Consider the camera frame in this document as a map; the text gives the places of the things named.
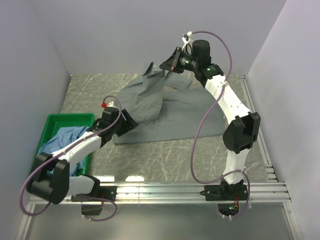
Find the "grey long sleeve shirt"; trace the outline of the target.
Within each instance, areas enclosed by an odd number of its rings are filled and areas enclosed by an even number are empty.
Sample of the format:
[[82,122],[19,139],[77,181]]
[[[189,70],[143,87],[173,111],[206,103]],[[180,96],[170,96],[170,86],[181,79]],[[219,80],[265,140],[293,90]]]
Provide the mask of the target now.
[[151,62],[122,88],[117,97],[138,127],[114,143],[148,143],[192,139],[215,99],[203,87],[189,88],[191,80],[160,69]]

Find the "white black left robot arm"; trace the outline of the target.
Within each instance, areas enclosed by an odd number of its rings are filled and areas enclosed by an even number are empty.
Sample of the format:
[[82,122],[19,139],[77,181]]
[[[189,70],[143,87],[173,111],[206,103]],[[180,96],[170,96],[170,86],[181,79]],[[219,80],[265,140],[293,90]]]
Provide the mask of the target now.
[[95,150],[102,148],[113,135],[120,137],[135,129],[138,123],[126,109],[106,107],[101,118],[77,140],[53,153],[40,153],[25,183],[28,193],[51,204],[59,204],[66,196],[83,194],[89,201],[101,195],[100,180],[88,174],[70,176],[76,164]]

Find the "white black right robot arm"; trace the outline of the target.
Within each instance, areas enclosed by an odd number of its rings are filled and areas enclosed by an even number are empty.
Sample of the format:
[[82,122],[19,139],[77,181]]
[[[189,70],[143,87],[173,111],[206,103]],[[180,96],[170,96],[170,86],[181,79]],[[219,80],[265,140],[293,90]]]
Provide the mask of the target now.
[[261,117],[257,112],[251,112],[238,98],[221,68],[212,63],[210,53],[208,41],[195,40],[177,47],[160,68],[177,74],[193,72],[227,120],[228,126],[222,135],[227,148],[225,170],[220,184],[205,184],[201,195],[208,201],[246,200],[250,190],[244,185],[243,170],[247,155],[258,138]]

